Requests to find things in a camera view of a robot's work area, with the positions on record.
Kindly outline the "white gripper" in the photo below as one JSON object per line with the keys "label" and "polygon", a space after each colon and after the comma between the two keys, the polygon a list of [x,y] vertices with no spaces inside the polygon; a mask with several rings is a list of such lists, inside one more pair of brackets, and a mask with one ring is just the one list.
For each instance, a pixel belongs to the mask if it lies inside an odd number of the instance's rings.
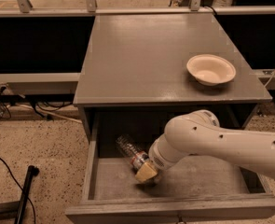
{"label": "white gripper", "polygon": [[158,170],[168,170],[188,153],[174,149],[166,140],[165,135],[161,135],[149,148],[149,159],[137,171],[135,178],[144,183],[158,174]]}

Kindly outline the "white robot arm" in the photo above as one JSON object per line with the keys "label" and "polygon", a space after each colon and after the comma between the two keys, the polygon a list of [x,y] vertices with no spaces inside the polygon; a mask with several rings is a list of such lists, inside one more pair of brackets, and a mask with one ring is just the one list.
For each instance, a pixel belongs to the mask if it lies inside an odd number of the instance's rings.
{"label": "white robot arm", "polygon": [[275,133],[222,128],[216,115],[204,109],[169,120],[135,178],[144,183],[192,154],[215,157],[275,179]]}

